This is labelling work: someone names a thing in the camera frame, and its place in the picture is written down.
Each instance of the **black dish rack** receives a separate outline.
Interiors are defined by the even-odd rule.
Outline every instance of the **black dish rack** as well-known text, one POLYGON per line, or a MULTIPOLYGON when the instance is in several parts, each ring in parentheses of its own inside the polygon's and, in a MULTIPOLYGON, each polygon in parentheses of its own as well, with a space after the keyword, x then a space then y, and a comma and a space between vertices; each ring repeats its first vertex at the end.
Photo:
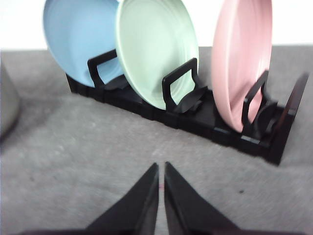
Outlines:
POLYGON ((128 110, 149 120, 162 122, 169 127, 202 136, 216 143, 232 146, 250 155, 261 156, 272 164, 280 164, 308 81, 307 73, 297 80, 286 106, 281 107, 267 94, 268 71, 265 71, 246 95, 242 116, 244 130, 242 133, 237 133, 219 115, 212 91, 201 84, 197 73, 197 59, 191 59, 164 77, 162 89, 166 110, 161 110, 137 95, 123 75, 108 84, 103 83, 97 66, 115 57, 117 57, 116 51, 112 50, 88 61, 95 88, 76 82, 67 75, 71 92, 128 110), (171 97, 170 86, 190 70, 195 89, 177 105, 171 97), (260 89, 263 94, 262 104, 255 121, 250 123, 249 105, 260 89))

